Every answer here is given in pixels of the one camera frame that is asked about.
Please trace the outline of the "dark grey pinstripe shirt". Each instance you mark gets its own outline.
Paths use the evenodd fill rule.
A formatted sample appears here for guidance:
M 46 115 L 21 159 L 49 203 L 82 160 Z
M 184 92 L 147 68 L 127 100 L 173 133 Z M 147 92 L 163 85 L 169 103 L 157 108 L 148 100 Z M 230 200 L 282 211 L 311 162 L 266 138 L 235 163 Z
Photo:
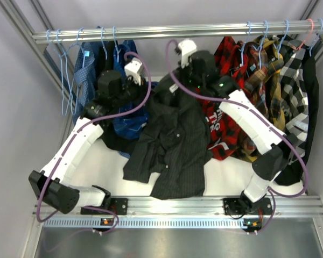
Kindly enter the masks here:
M 204 166 L 212 153 L 207 148 L 210 132 L 199 102 L 166 75 L 146 107 L 149 120 L 123 168 L 124 180 L 148 183 L 151 174 L 158 173 L 152 197 L 202 196 Z

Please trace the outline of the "light blue wire hanger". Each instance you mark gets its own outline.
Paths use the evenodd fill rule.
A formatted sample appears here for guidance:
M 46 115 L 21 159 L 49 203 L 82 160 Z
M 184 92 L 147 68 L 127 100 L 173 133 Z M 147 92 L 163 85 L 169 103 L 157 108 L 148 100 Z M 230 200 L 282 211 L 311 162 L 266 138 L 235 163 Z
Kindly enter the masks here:
M 60 68 L 61 68 L 61 114 L 65 117 L 67 114 L 75 114 L 76 104 L 74 104 L 74 91 L 73 83 L 69 80 L 68 72 L 68 52 L 69 49 L 65 49 L 62 45 L 59 35 L 61 30 L 56 30 L 57 45 L 61 48 L 61 54 L 59 54 Z

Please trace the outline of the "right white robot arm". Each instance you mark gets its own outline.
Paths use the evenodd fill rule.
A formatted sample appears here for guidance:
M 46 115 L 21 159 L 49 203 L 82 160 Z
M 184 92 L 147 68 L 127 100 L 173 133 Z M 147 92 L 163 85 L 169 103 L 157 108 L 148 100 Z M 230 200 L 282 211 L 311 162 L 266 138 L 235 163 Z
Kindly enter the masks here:
M 189 50 L 177 47 L 175 52 L 181 57 L 181 77 L 186 82 L 195 82 L 205 94 L 190 90 L 176 77 L 173 78 L 174 82 L 191 96 L 217 102 L 220 110 L 232 118 L 256 145 L 260 157 L 252 163 L 254 173 L 238 199 L 245 212 L 256 210 L 272 182 L 288 165 L 291 155 L 298 154 L 295 149 L 296 136 L 287 135 L 274 127 L 231 77 L 220 77 L 215 72 L 214 57 L 209 51 L 199 51 L 197 47 Z

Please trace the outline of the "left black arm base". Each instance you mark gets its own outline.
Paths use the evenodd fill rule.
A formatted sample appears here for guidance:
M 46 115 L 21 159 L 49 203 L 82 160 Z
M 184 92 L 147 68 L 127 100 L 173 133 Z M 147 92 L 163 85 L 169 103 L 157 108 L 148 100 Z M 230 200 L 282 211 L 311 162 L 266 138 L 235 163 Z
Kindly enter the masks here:
M 117 215 L 126 215 L 127 214 L 127 206 L 128 206 L 128 199 L 127 198 L 112 197 L 111 192 L 106 190 L 105 188 L 102 188 L 97 185 L 92 185 L 92 187 L 95 187 L 95 188 L 101 190 L 105 194 L 102 204 L 99 206 L 100 209 L 109 210 Z M 99 214 L 108 214 L 108 213 L 104 212 L 104 211 L 85 209 L 84 207 L 82 207 L 80 214 L 81 215 L 99 215 Z

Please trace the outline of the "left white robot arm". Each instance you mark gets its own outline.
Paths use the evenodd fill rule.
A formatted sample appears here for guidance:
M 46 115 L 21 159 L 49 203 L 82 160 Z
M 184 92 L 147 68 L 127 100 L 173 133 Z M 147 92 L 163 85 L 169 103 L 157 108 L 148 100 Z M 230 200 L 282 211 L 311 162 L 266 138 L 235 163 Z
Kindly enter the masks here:
M 77 187 L 70 185 L 72 176 L 91 145 L 103 134 L 100 122 L 129 115 L 139 110 L 151 92 L 151 82 L 147 83 L 145 98 L 134 109 L 127 112 L 98 117 L 79 119 L 74 130 L 61 146 L 54 158 L 42 169 L 33 171 L 29 176 L 34 193 L 38 197 L 36 217 L 45 222 L 57 212 L 68 214 L 76 207 L 105 212 L 109 192 L 96 185 Z

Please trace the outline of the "blue plaid shirt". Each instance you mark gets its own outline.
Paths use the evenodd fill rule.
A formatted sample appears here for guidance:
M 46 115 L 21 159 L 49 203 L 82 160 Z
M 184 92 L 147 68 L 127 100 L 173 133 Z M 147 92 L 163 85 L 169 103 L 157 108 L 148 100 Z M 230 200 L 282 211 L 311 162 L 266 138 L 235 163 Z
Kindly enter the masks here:
M 114 69 L 121 73 L 123 83 L 126 79 L 124 71 L 125 60 L 124 54 L 126 52 L 137 52 L 135 42 L 133 40 L 124 40 L 121 44 L 115 46 L 114 49 Z M 127 116 L 114 118 L 113 126 L 117 136 L 123 140 L 137 140 L 145 127 L 149 118 L 146 108 L 142 107 L 138 111 L 131 113 Z

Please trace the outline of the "red plaid hanging shirt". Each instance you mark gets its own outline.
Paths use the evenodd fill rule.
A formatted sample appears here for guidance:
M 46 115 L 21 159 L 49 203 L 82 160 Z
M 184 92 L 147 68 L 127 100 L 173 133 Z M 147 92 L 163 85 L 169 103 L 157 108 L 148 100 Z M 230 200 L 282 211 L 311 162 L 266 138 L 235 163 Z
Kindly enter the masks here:
M 243 42 L 235 42 L 225 36 L 214 53 L 220 76 L 230 76 L 243 89 L 247 76 L 248 57 L 243 51 Z

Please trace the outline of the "light blue checked shirt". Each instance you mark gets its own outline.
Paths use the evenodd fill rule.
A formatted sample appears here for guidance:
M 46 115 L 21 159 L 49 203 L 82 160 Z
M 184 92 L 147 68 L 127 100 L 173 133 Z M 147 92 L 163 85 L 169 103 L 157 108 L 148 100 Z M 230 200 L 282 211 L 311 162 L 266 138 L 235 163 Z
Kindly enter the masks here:
M 79 88 L 78 103 L 73 123 L 84 110 L 84 106 L 95 97 L 96 70 L 99 60 L 99 42 L 83 42 L 75 63 L 74 80 Z

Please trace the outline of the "red black plaid shirt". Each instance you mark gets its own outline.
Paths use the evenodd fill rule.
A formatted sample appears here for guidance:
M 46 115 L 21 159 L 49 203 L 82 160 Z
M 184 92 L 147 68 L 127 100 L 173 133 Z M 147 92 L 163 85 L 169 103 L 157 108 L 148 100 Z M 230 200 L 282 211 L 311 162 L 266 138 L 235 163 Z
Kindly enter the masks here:
M 220 108 L 219 102 L 198 99 L 210 131 L 208 150 L 213 158 L 224 160 L 236 150 L 240 127 Z

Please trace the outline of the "yellow brown plaid shirt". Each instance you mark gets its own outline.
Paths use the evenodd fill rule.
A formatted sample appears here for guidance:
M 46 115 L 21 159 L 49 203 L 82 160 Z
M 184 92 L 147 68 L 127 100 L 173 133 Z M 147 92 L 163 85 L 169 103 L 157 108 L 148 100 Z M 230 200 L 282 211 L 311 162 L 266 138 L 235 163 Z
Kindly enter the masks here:
M 255 108 L 277 129 L 285 131 L 280 72 L 284 65 L 276 40 L 259 36 L 246 44 L 247 78 L 243 91 Z

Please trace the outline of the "black white plaid shirt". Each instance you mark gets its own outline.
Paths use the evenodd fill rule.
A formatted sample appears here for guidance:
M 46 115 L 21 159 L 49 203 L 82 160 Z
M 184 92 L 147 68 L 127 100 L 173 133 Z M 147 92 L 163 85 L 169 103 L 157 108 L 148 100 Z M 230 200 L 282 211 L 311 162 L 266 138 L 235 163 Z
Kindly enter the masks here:
M 286 134 L 294 134 L 298 141 L 296 150 L 301 157 L 305 156 L 306 140 L 310 121 L 308 94 L 305 89 L 302 61 L 306 49 L 300 47 L 301 41 L 274 35 L 276 41 L 276 55 L 283 59 L 283 66 L 279 71 L 281 89 L 281 121 L 276 127 Z

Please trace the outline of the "light blue empty hanger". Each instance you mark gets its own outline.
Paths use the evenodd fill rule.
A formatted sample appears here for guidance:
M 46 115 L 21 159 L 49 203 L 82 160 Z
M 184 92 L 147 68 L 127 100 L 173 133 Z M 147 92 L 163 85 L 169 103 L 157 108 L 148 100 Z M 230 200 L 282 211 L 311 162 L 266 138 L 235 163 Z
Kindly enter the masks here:
M 52 49 L 54 50 L 54 52 L 57 54 L 57 56 L 59 58 L 59 54 L 61 54 L 61 48 L 57 45 L 57 40 L 56 40 L 56 42 L 51 40 L 50 34 L 51 34 L 51 30 L 47 30 L 46 31 L 47 43 L 52 47 Z

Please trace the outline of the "black hanging garment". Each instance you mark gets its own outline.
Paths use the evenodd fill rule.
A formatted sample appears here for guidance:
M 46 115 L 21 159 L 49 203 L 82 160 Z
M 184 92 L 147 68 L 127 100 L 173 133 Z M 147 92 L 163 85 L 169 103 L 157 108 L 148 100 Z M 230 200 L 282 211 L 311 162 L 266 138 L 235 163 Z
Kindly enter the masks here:
M 99 50 L 99 60 L 95 66 L 96 70 L 96 99 L 103 106 L 101 116 L 120 113 L 123 106 L 129 104 L 131 100 L 128 98 L 127 92 L 123 90 L 123 76 L 114 67 L 114 42 L 110 41 L 105 44 L 104 48 Z M 110 118 L 102 120 L 99 124 L 103 127 L 101 139 L 105 145 L 114 151 L 118 151 L 120 155 L 129 158 L 132 154 L 137 139 L 128 139 L 122 137 L 115 131 L 115 123 L 122 117 Z

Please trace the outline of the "aluminium hanging rail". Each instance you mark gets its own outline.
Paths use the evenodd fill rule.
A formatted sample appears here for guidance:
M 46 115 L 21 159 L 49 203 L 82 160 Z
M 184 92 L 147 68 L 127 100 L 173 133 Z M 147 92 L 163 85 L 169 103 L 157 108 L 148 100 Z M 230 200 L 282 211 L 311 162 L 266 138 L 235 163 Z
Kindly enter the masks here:
M 323 21 L 272 21 L 257 23 L 229 23 L 205 25 L 172 25 L 144 27 L 112 27 L 78 30 L 56 30 L 34 33 L 32 39 L 36 44 L 85 42 L 100 40 L 141 40 L 168 38 L 203 38 L 233 36 L 251 36 L 260 34 L 307 34 L 310 32 L 323 33 Z

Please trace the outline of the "aluminium front rail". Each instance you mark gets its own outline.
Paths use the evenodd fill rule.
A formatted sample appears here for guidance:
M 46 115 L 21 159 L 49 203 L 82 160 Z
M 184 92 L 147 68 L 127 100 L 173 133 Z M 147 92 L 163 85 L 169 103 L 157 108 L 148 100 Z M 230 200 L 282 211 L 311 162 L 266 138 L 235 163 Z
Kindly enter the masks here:
M 234 219 L 224 214 L 223 199 L 230 197 L 193 197 L 158 200 L 147 196 L 122 197 L 128 199 L 127 214 L 81 215 L 81 207 L 68 214 L 58 212 L 42 223 L 59 228 L 197 228 L 256 230 L 269 218 L 322 218 L 323 204 L 317 196 L 294 199 L 271 197 L 271 215 L 252 215 Z

